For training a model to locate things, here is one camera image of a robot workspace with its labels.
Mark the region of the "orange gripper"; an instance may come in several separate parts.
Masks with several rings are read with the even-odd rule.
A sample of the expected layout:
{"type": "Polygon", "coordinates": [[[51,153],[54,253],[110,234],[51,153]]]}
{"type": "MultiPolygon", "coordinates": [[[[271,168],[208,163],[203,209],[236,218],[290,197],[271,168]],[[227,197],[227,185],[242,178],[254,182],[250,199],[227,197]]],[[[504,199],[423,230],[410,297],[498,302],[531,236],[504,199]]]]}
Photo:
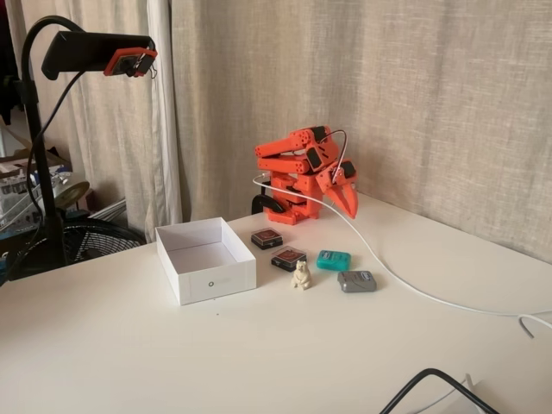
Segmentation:
{"type": "Polygon", "coordinates": [[[352,219],[358,211],[358,193],[352,184],[355,180],[356,169],[351,160],[343,160],[341,164],[335,161],[316,175],[320,189],[352,219]]]}

